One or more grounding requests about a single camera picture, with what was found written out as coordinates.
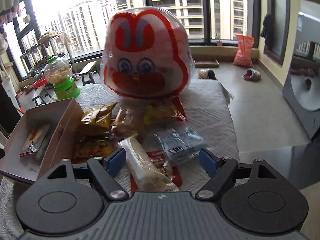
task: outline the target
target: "dark jacket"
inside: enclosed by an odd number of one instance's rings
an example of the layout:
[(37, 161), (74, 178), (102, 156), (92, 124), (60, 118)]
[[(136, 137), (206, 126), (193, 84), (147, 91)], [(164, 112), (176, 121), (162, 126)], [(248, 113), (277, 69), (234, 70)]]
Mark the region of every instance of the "dark jacket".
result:
[(263, 20), (263, 29), (260, 34), (262, 38), (264, 38), (264, 43), (268, 46), (268, 48), (272, 48), (273, 45), (273, 20), (270, 14), (267, 14)]

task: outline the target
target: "yellow snack bag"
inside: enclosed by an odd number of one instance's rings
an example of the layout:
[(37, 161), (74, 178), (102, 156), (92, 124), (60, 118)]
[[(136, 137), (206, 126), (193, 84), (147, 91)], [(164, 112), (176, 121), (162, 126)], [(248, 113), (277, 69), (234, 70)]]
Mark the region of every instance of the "yellow snack bag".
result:
[(82, 115), (81, 123), (109, 128), (111, 124), (112, 110), (116, 104), (117, 102), (86, 110)]

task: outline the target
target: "white tablecloth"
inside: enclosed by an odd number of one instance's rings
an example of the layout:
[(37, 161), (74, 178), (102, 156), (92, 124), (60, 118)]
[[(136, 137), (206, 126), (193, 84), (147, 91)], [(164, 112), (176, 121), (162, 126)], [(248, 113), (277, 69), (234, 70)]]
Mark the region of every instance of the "white tablecloth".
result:
[[(101, 84), (80, 88), (81, 93), (76, 101), (83, 110), (120, 100), (118, 95), (104, 89)], [(230, 156), (239, 161), (236, 133), (220, 83), (214, 80), (191, 80), (188, 89), (179, 97), (189, 124), (204, 138), (209, 145), (208, 149), (218, 157)], [(194, 194), (209, 180), (197, 159), (179, 165), (178, 169), (183, 180), (181, 191), (191, 191)], [(116, 177), (117, 182), (128, 192), (130, 192), (129, 175), (125, 166)], [(15, 194), (16, 186), (19, 185), (13, 186), (5, 178), (1, 183), (1, 239), (15, 239), (22, 233), (15, 213), (15, 203), (20, 196), (18, 191)]]

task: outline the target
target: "snack package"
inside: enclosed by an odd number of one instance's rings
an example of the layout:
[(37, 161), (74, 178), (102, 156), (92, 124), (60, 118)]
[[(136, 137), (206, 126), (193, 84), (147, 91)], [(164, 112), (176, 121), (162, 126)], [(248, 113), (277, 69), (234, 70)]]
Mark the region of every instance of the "snack package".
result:
[(252, 65), (251, 61), (251, 51), (254, 43), (254, 38), (251, 36), (243, 36), (235, 34), (238, 39), (238, 52), (233, 61), (233, 65), (250, 67)]
[(203, 138), (185, 125), (160, 131), (155, 135), (172, 166), (194, 158), (202, 148), (206, 147)]
[(112, 123), (111, 131), (119, 138), (127, 138), (144, 129), (144, 110), (139, 106), (122, 104), (116, 120)]
[(147, 125), (160, 121), (172, 121), (174, 119), (182, 122), (187, 120), (178, 97), (170, 98), (170, 100), (166, 101), (154, 101), (146, 106), (144, 123)]
[(50, 125), (48, 124), (33, 128), (22, 147), (20, 158), (26, 155), (34, 155), (35, 153), (37, 153), (37, 151), (41, 147), (42, 142), (44, 141), (49, 128)]
[(118, 141), (111, 135), (85, 136), (76, 143), (73, 163), (85, 163), (90, 158), (101, 156), (103, 158), (112, 154), (118, 147)]
[(179, 191), (172, 181), (151, 162), (145, 150), (134, 136), (119, 142), (127, 155), (130, 172), (141, 191)]
[(105, 128), (110, 127), (112, 110), (117, 102), (102, 107), (88, 109), (84, 112), (81, 122), (88, 125), (97, 125)]
[(169, 98), (188, 84), (195, 67), (187, 33), (167, 10), (121, 10), (109, 21), (100, 63), (102, 84), (120, 96)]

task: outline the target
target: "wrapped bread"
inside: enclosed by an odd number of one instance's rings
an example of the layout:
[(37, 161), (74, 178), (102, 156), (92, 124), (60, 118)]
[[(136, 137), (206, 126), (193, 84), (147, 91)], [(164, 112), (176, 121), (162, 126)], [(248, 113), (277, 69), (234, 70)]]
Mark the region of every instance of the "wrapped bread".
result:
[(127, 164), (140, 191), (179, 191), (179, 189), (157, 169), (141, 144), (134, 136), (119, 142), (127, 155)]

